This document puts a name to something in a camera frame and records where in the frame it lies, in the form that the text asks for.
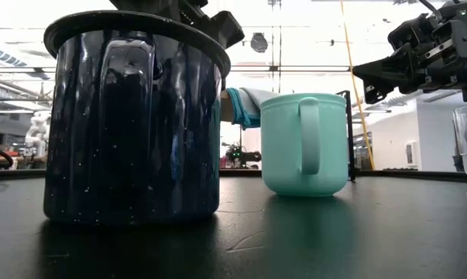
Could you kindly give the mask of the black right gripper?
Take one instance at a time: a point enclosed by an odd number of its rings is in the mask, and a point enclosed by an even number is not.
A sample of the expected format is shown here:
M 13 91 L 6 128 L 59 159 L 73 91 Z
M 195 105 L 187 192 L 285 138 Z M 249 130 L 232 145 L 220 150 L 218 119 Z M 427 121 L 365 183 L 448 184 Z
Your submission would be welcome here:
M 388 42 L 390 56 L 353 67 L 363 80 L 366 104 L 382 101 L 388 84 L 399 84 L 403 94 L 458 89 L 467 102 L 467 0 L 447 0 L 431 15 L 403 22 Z

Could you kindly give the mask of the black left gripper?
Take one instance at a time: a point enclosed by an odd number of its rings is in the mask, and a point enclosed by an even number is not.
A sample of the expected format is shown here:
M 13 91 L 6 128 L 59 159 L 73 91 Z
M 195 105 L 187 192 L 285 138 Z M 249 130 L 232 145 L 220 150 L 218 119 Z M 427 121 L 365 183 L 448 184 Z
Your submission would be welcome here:
M 161 16 L 182 23 L 201 22 L 203 31 L 228 49 L 245 38 L 242 27 L 230 13 L 220 11 L 209 17 L 202 8 L 208 0 L 109 0 L 118 10 Z

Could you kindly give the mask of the white wall box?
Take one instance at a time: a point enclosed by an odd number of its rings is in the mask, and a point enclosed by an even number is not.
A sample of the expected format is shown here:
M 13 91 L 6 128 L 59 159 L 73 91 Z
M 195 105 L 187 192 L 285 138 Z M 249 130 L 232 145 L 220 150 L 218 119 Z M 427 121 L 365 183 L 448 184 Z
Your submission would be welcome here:
M 407 166 L 420 168 L 421 167 L 421 152 L 418 141 L 408 141 L 405 143 L 405 154 Z

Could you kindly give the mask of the wooden shelf with black frame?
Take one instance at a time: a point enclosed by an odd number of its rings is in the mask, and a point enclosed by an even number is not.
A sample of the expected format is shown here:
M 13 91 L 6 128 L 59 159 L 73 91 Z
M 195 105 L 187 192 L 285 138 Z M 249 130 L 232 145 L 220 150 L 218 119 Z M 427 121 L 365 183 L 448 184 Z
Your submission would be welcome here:
M 355 159 L 354 159 L 354 143 L 352 140 L 353 131 L 352 131 L 352 107 L 351 107 L 351 98 L 350 98 L 350 91 L 344 90 L 336 92 L 335 95 L 339 95 L 345 99 L 345 116 L 346 116 L 346 125 L 347 125 L 347 141 L 348 141 L 348 151 L 349 151 L 349 180 L 354 181 L 356 176 L 356 169 L 355 169 Z

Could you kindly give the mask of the dark blue speckled enamel mug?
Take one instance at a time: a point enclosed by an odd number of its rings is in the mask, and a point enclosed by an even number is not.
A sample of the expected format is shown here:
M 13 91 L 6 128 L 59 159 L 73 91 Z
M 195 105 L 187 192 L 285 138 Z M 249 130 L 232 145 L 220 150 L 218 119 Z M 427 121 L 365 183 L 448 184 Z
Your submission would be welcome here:
M 134 226 L 217 210 L 230 60 L 216 40 L 157 15 L 95 11 L 53 22 L 44 43 L 57 61 L 49 219 Z

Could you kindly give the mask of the folded blue-grey cloth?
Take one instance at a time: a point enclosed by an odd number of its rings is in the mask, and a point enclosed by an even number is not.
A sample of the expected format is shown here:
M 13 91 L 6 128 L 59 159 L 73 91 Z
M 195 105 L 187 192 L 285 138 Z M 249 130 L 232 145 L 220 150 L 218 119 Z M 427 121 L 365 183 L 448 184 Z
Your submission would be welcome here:
M 221 121 L 238 124 L 243 130 L 259 128 L 261 104 L 277 95 L 254 88 L 227 88 L 221 93 Z

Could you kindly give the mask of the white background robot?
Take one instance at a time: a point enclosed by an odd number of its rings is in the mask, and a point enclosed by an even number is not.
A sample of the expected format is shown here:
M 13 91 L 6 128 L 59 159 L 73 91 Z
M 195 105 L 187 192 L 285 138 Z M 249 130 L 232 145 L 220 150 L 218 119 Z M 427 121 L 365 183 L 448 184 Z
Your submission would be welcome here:
M 46 144 L 50 134 L 51 112 L 37 111 L 30 119 L 30 127 L 25 136 L 26 147 L 36 149 L 36 157 L 46 155 Z

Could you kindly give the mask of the mint green plastic mug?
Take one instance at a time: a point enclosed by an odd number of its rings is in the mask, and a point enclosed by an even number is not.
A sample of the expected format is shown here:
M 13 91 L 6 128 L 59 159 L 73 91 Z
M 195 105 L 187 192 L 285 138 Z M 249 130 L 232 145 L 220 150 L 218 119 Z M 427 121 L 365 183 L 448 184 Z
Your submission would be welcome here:
M 346 101 L 318 93 L 261 104 L 262 178 L 278 195 L 327 197 L 349 177 Z

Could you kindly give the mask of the round black ceiling fixture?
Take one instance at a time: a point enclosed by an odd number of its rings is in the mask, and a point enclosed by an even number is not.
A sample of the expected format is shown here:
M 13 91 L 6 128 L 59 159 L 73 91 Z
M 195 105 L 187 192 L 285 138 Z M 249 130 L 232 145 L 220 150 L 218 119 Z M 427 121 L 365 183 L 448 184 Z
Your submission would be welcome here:
M 250 46 L 257 53 L 265 53 L 269 44 L 264 33 L 253 33 Z

